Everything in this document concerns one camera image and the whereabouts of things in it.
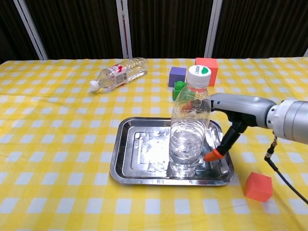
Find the standing plastic bottle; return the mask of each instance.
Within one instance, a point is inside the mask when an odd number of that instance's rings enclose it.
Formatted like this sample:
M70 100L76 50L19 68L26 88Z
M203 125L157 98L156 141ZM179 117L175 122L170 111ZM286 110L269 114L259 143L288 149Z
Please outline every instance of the standing plastic bottle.
M191 66L187 85L175 101L169 141L171 177L191 178L195 174L211 112L207 92L210 77L206 66Z
M96 80L90 82L92 91L104 89L110 91L116 87L144 76L148 72L149 63L145 58L125 60L117 65L104 69Z

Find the bottle label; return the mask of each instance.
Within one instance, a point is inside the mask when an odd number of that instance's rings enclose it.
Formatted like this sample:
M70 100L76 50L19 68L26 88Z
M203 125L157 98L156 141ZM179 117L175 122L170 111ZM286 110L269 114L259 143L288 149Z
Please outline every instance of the bottle label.
M116 78L116 86L120 86L127 81L126 69L121 65L114 65L108 68Z

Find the purple cube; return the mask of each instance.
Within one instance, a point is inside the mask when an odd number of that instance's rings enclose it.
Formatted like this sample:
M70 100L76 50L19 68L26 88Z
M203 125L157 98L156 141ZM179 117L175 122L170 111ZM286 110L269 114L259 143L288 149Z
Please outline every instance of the purple cube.
M186 68L173 66L169 73L168 86L173 88L175 82L178 82L178 81L185 82L185 76L186 76Z

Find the bottle neck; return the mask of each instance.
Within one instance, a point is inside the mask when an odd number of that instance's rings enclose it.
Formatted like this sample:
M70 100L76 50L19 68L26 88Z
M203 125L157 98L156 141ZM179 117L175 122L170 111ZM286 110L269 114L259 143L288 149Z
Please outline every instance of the bottle neck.
M187 83L187 88L193 92L204 92L207 90L207 86L203 87L203 88L196 88L192 85L190 85L189 83Z

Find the toy block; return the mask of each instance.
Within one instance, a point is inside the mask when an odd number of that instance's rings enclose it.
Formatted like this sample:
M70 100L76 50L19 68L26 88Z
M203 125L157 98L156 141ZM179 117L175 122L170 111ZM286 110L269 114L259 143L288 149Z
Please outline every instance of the toy block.
M183 81L177 81L174 83L174 90L173 90L173 101L175 101L181 92L181 90L186 86L186 83Z
M174 83L177 81L185 82L186 68L172 67L169 73L169 87L174 87Z
M209 86L214 86L216 77L217 77L217 72L218 72L217 59L196 58L195 65L203 65L203 66L210 68L212 74L211 74Z
M250 173L246 180L245 196L257 201L266 202L273 196L271 177L255 172Z

